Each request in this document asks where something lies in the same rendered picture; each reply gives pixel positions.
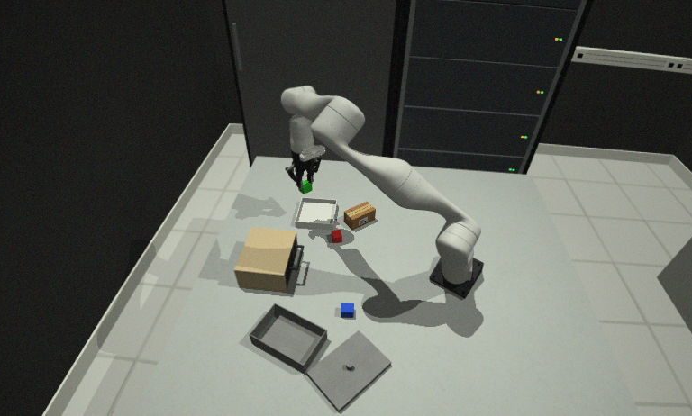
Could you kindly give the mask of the blue block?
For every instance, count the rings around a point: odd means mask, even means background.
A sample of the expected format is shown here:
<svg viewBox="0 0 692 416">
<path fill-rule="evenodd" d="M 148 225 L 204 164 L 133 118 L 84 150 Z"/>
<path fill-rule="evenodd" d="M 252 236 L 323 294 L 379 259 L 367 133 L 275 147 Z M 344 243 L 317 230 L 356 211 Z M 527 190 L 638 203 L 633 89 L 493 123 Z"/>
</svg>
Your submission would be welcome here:
<svg viewBox="0 0 692 416">
<path fill-rule="evenodd" d="M 354 303 L 341 303 L 341 317 L 353 318 Z"/>
</svg>

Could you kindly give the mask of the green block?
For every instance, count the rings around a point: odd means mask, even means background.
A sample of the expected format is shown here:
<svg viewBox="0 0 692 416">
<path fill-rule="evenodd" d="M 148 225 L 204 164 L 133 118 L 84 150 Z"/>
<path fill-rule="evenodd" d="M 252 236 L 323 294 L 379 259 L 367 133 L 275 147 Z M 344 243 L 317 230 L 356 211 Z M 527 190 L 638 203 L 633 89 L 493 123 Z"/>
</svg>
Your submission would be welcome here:
<svg viewBox="0 0 692 416">
<path fill-rule="evenodd" d="M 308 192 L 310 192 L 310 191 L 313 190 L 312 184 L 311 184 L 309 181 L 305 180 L 305 181 L 303 181 L 303 189 L 298 188 L 298 190 L 299 190 L 302 194 L 306 194 L 306 193 L 308 193 Z"/>
</svg>

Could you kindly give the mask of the brown cardboard box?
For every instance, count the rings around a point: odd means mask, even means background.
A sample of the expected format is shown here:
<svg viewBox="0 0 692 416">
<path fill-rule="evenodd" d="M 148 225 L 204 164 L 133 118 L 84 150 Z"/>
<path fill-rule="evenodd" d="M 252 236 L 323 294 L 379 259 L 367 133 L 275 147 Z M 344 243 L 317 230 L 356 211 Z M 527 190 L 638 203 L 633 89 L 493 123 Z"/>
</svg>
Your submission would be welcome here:
<svg viewBox="0 0 692 416">
<path fill-rule="evenodd" d="M 352 229 L 375 220 L 376 209 L 368 202 L 361 203 L 357 206 L 344 211 L 344 222 Z"/>
</svg>

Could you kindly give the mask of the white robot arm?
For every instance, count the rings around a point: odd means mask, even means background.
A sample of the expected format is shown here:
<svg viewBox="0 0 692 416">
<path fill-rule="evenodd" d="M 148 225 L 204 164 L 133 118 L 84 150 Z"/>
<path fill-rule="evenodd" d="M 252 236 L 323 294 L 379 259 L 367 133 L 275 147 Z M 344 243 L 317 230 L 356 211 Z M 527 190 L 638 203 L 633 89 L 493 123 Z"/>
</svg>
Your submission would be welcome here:
<svg viewBox="0 0 692 416">
<path fill-rule="evenodd" d="M 351 149 L 349 142 L 365 122 L 354 103 L 340 96 L 317 95 L 311 86 L 285 90 L 281 103 L 288 113 L 296 114 L 289 122 L 290 143 L 293 152 L 302 152 L 301 161 L 325 153 L 324 146 L 314 146 L 314 135 L 400 207 L 441 215 L 446 223 L 435 244 L 442 258 L 442 274 L 452 284 L 471 280 L 474 246 L 481 233 L 479 225 L 402 159 Z"/>
</svg>

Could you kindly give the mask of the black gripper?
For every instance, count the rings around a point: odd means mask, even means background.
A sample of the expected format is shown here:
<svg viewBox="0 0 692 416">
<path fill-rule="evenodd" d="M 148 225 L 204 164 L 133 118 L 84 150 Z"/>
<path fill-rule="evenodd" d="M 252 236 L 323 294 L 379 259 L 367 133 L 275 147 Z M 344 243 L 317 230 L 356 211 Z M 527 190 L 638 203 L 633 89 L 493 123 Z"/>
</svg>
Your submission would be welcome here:
<svg viewBox="0 0 692 416">
<path fill-rule="evenodd" d="M 320 166 L 320 162 L 321 162 L 322 158 L 318 156 L 316 158 L 312 158 L 308 161 L 303 162 L 300 160 L 300 157 L 299 157 L 300 154 L 297 154 L 297 153 L 293 152 L 292 150 L 291 150 L 291 152 L 292 152 L 293 162 L 292 162 L 292 165 L 290 167 L 286 167 L 286 172 L 289 174 L 291 179 L 293 179 L 296 182 L 296 186 L 300 189 L 303 189 L 302 177 L 304 175 L 304 171 L 306 170 L 308 173 L 307 174 L 307 181 L 309 181 L 312 184 L 314 181 L 313 175 L 314 175 L 314 173 L 316 173 L 318 171 L 318 168 Z M 296 175 L 294 174 L 294 168 L 296 169 L 295 170 Z"/>
</svg>

